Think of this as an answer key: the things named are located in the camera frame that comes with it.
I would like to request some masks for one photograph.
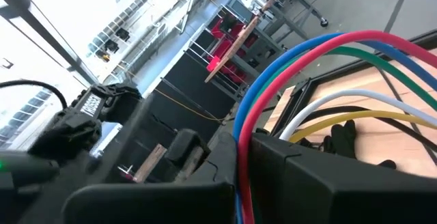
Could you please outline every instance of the wooden table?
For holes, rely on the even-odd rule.
[[[437,55],[437,50],[431,51],[433,54]],[[411,73],[405,67],[398,64],[396,61],[392,61],[391,64],[397,66],[402,72],[407,74],[414,82],[418,83],[425,91],[431,94],[434,98],[437,98],[437,93],[428,85],[426,85],[421,79],[419,79],[415,74]],[[437,69],[418,61],[418,64],[425,68],[433,76],[437,76]],[[397,79],[387,75],[390,81],[395,86],[395,89],[401,96],[402,100],[414,106],[416,109],[420,109],[423,112],[437,117],[437,112],[433,110],[429,105],[422,101],[415,93],[411,92],[405,85],[400,83]],[[380,92],[392,98],[395,98],[392,91],[385,83],[381,74],[376,70],[376,68],[368,68],[349,74],[333,81],[323,83],[317,87],[314,95],[311,97],[311,101],[317,100],[327,94],[336,92],[342,89],[369,89],[376,92]],[[282,110],[285,108],[288,100],[290,99],[290,94],[293,87],[288,88],[282,98],[280,99],[277,107],[273,111],[270,119],[267,121],[264,128],[266,130],[272,130],[273,126],[276,124]],[[335,107],[341,105],[356,105],[360,107],[365,107],[373,110],[384,110],[384,111],[394,111],[403,113],[403,111],[392,107],[389,104],[383,102],[362,97],[362,96],[348,96],[341,97],[326,104],[323,104],[320,109]],[[306,126],[312,125],[321,120],[332,117],[327,115],[319,119],[313,120],[301,126],[304,128]],[[406,135],[402,131],[385,124],[384,122],[378,121],[374,118],[361,118],[355,119],[356,129],[358,131],[358,138],[356,140],[356,155],[359,160],[365,161],[367,163],[378,164],[386,159],[391,159],[397,163],[399,170],[414,173],[421,176],[429,176],[437,178],[437,166],[430,158],[429,154],[426,152],[425,148],[415,139]],[[411,127],[410,123],[403,122],[405,125]],[[424,126],[418,125],[421,133],[434,143],[437,141],[437,130],[426,128]],[[330,134],[330,128],[325,128],[318,132],[313,133],[308,136],[307,139],[313,142],[321,142],[326,135]]]

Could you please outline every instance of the wooden stick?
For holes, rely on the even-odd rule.
[[[159,160],[164,156],[167,149],[161,144],[156,145],[150,155],[145,159],[144,163],[138,169],[134,176],[136,183],[144,183],[145,179],[150,175],[152,170],[158,164]]]
[[[266,11],[268,8],[270,8],[274,3],[274,0],[268,0],[266,5],[262,8],[263,11]],[[252,33],[252,31],[255,29],[259,22],[259,16],[255,16],[252,21],[247,25],[246,28],[244,28],[239,34],[238,38],[234,43],[232,43],[232,46],[227,50],[223,58],[221,59],[220,63],[211,71],[211,73],[206,77],[205,83],[208,81],[211,81],[212,77],[214,77],[215,74],[237,53],[238,49],[244,44],[248,36]]]

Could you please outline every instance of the black plastic housing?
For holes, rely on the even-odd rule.
[[[435,218],[435,179],[263,134],[253,135],[249,160],[263,223],[422,223]]]
[[[234,223],[235,141],[219,135],[205,162],[182,183],[97,184],[73,193],[66,224]]]

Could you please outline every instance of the blue cable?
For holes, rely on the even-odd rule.
[[[295,46],[294,48],[291,48],[290,50],[286,51],[282,56],[280,56],[278,59],[273,61],[261,74],[260,76],[255,80],[255,82],[250,86],[249,90],[247,91],[246,95],[244,95],[240,106],[238,107],[236,118],[234,121],[234,131],[233,136],[234,139],[238,142],[238,139],[240,138],[240,133],[242,130],[242,126],[244,123],[244,120],[246,119],[246,116],[249,112],[249,109],[251,108],[251,105],[260,91],[260,89],[263,87],[264,83],[268,81],[268,79],[284,64],[286,64],[290,59],[293,59],[295,56],[303,53],[304,51],[307,51],[311,48],[314,48],[325,41],[328,41],[334,37],[340,36],[343,33],[330,33],[323,36],[318,36],[316,38],[312,38],[310,40],[307,40],[306,42],[302,42]],[[420,67],[419,64],[411,60],[409,57],[398,51],[397,49],[393,48],[392,46],[389,46],[388,44],[384,44],[381,42],[376,41],[362,41],[361,44],[370,46],[377,51],[380,51],[382,53],[387,54],[389,57],[396,59],[399,63],[407,67],[409,70],[411,70],[413,73],[415,73],[418,77],[420,77],[423,81],[425,81],[432,89],[437,91],[437,80],[426,70],[424,70],[422,67]]]
[[[237,214],[237,224],[243,224],[243,211],[241,210],[241,195],[239,190],[237,190],[235,194],[235,205],[236,205],[236,214]]]

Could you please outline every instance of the white cable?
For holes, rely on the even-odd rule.
[[[336,92],[333,94],[329,94],[323,98],[320,98],[311,104],[308,104],[299,114],[294,117],[291,122],[285,127],[285,130],[282,132],[280,139],[288,140],[294,133],[294,131],[299,127],[300,123],[313,111],[315,111],[318,107],[320,107],[322,104],[329,102],[333,99],[342,97],[342,96],[365,96],[369,98],[374,98],[376,100],[385,102],[387,104],[393,105],[394,107],[397,107],[401,109],[402,111],[405,111],[411,115],[415,115],[418,118],[421,118],[422,120],[425,120],[426,122],[429,122],[430,124],[433,124],[437,126],[437,119],[432,117],[431,115],[428,115],[416,108],[411,107],[408,104],[405,104],[403,102],[400,102],[394,98],[390,98],[385,96],[384,94],[380,94],[377,92],[369,91],[366,89],[347,89],[340,92]]]

